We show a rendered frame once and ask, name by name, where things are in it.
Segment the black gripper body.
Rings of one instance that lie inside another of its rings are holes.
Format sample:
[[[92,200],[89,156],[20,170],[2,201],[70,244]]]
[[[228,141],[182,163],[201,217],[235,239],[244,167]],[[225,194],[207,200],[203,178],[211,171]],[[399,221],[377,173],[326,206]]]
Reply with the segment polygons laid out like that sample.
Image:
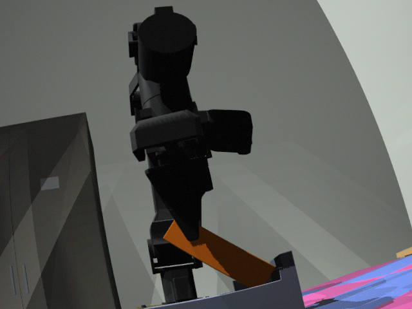
[[[154,167],[204,156],[205,139],[200,116],[191,113],[192,98],[170,92],[149,99],[130,131],[133,154],[145,161],[145,149]]]

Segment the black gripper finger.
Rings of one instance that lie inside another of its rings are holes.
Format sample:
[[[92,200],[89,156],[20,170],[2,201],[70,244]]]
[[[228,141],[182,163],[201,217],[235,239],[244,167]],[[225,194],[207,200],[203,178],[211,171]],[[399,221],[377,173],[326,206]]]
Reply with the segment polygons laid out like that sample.
[[[198,182],[198,225],[201,226],[201,197],[210,189],[212,185],[211,178],[203,179]]]
[[[188,241],[199,238],[197,186],[208,166],[207,157],[201,156],[145,170]]]

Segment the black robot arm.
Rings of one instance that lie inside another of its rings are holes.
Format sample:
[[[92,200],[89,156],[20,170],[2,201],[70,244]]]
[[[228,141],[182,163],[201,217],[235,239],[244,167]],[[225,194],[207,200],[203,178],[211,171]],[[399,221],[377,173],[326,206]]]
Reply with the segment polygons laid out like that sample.
[[[155,7],[154,15],[133,24],[128,32],[129,58],[135,57],[137,72],[129,84],[131,116],[141,119],[140,110],[151,98],[170,92],[191,97],[187,76],[194,46],[198,45],[196,26],[187,17],[174,13],[173,6]],[[139,87],[140,91],[137,91]],[[211,150],[247,155],[252,145],[251,114],[242,110],[198,111],[195,101],[191,113],[200,116],[205,139],[204,156]],[[147,240],[153,274],[160,274],[165,303],[197,298],[192,269],[203,268],[199,259],[188,255],[164,239],[174,221],[152,186],[155,216]],[[153,259],[157,258],[157,263]],[[193,263],[189,265],[182,265]],[[167,267],[179,265],[175,267]],[[164,267],[165,266],[165,267]],[[155,268],[156,267],[156,268]],[[164,267],[164,268],[157,268]]]

